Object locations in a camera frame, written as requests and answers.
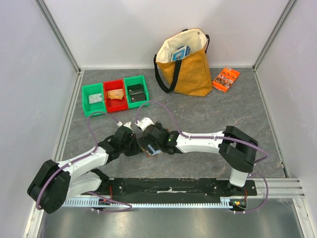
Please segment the brown leather card holder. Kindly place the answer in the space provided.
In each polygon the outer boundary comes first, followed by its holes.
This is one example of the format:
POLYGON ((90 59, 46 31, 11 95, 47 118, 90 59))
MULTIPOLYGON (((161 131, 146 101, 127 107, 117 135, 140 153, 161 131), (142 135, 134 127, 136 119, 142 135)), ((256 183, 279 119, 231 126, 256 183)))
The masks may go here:
POLYGON ((147 150, 146 149, 142 149, 143 152, 146 153, 146 156, 149 157, 153 157, 156 156, 158 154, 160 154, 162 151, 161 150, 155 150, 150 144, 147 146, 147 150))

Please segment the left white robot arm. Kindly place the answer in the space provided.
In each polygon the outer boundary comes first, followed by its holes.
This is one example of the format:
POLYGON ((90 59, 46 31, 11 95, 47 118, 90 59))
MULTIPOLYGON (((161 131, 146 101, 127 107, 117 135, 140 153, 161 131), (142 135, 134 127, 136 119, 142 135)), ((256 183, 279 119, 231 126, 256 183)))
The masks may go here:
POLYGON ((98 168, 121 154, 134 156, 142 152, 131 123, 121 125, 114 135, 97 143, 91 150, 59 163, 45 161, 27 189, 38 209, 51 214, 74 196, 95 191, 102 195, 109 189, 108 176, 98 168))

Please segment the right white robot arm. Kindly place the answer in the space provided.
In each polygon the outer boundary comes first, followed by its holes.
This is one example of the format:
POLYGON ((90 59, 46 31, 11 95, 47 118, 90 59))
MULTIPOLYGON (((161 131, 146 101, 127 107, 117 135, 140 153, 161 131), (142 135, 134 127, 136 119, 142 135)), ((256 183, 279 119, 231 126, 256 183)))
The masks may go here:
POLYGON ((138 143, 150 156, 159 152, 184 154, 204 152, 219 154, 231 166, 228 192, 238 195, 245 189, 248 174, 253 171, 258 142, 234 126, 215 133, 168 131, 158 121, 143 118, 136 122, 142 131, 138 143))

